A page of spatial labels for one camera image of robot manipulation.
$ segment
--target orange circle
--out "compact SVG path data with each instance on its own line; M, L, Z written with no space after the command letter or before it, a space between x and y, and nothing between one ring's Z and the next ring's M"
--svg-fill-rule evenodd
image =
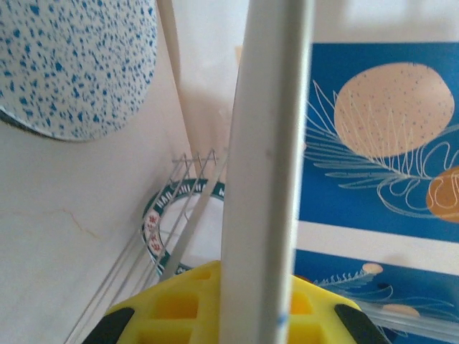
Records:
M430 182L426 202L432 214L459 224L459 166L446 170Z

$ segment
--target peach circle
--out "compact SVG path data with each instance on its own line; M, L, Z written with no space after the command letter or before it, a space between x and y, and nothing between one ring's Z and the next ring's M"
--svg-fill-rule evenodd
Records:
M411 306L406 305L397 305L394 303L382 306L383 310L387 310L389 312L400 313L403 315L409 315L410 317L420 317L421 315L419 312Z
M379 264L366 263L363 265L362 270L364 270L367 274L380 274L384 269Z
M398 156L429 143L450 122L454 99L434 69L383 64L350 79L335 101L342 143L360 156Z

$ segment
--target metal wire rack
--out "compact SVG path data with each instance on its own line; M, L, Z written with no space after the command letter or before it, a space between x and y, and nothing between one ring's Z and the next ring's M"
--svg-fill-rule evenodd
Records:
M180 196L184 200L174 225L164 239L164 245L157 254L152 254L151 246L154 243L155 234L158 233L161 217L158 218L154 228L142 226L140 229L135 229L96 293L77 319L65 344L80 344L105 311L114 304L174 276L177 272L180 273L181 258L195 233L212 190L217 183L221 183L226 162L227 151L225 150L221 156L218 156L213 149L205 156L199 153L191 157L184 154L179 159L172 161L173 167L169 177L152 198L143 214L144 222L148 215L147 210L161 202L161 195L166 188L172 192L170 202L165 205L164 211L167 211L176 197ZM183 187L186 181L192 182L191 187ZM198 193L197 189L202 188L203 185L204 188ZM198 200L192 207L190 215L187 216L186 210L189 209L190 201L194 196L197 196ZM179 227L181 227L179 239L165 264L163 258L166 248Z

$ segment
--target white plastic rod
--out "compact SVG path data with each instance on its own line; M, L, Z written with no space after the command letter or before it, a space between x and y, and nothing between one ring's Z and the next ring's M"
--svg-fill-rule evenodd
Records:
M250 2L224 199L220 344L286 343L313 5Z

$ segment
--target white speckled container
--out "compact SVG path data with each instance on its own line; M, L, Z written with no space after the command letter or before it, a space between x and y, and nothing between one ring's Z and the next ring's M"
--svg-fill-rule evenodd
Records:
M120 130L139 110L156 62L150 0L0 4L0 110L62 140Z

